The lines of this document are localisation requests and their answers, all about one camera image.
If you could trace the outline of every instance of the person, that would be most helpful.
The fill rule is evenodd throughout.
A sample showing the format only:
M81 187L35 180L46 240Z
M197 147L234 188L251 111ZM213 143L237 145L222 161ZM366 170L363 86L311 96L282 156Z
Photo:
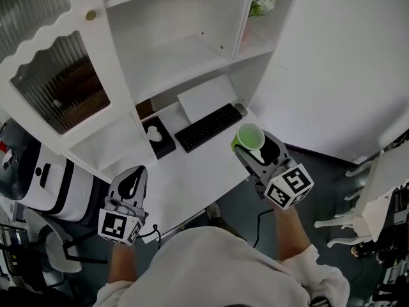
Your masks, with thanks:
M250 247L226 224L216 204L210 225L176 234L137 280L133 247L115 244L108 284L95 307L310 306L324 297L345 307L350 286L335 267L318 265L294 207L275 209L281 262Z

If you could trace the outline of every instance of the black cable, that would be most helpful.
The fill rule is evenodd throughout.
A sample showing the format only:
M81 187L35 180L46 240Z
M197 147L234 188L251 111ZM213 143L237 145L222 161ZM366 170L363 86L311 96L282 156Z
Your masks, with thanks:
M159 235L159 240L158 240L158 250L160 249L160 245L162 244L162 236L160 235L160 232L158 231L158 226L156 224L154 224L153 226L153 231L149 232L147 234L144 235L138 235L136 238L137 239L141 239L141 238L146 238L149 237L150 235L154 234L154 233L158 233Z
M359 272L358 276L354 277L353 280L349 281L350 284L352 282L354 282L356 279L358 279L362 275L362 272L364 271L364 262L361 259L358 259L358 260L360 261L360 264L361 264L360 272Z
M256 243L253 245L253 248L257 246L258 240L260 239L260 222L261 222L261 216L268 214L269 212L273 212L274 209L269 209L266 210L265 212L261 212L260 214L257 215L257 239Z

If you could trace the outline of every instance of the white cabinet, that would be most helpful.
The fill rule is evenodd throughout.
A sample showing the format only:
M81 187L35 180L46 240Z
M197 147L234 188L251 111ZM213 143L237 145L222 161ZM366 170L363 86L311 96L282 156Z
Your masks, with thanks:
M251 0L1 0L0 107L110 182L157 162L135 105L226 74L248 106L293 1L247 20Z
M134 112L104 0L1 5L0 104L33 136L62 153Z

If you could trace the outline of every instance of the glass cabinet door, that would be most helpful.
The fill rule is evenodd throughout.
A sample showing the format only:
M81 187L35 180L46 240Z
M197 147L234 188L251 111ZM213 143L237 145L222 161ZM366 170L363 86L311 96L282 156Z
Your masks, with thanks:
M12 84L58 134L110 103L78 31L37 52L19 68Z

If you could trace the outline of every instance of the white shirt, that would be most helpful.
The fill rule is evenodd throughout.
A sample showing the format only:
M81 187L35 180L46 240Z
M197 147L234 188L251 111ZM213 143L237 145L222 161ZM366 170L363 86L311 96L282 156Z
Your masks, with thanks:
M317 249L276 262L216 227L185 230L167 242L135 282L107 284L94 307L308 307L326 297L345 307L350 285Z

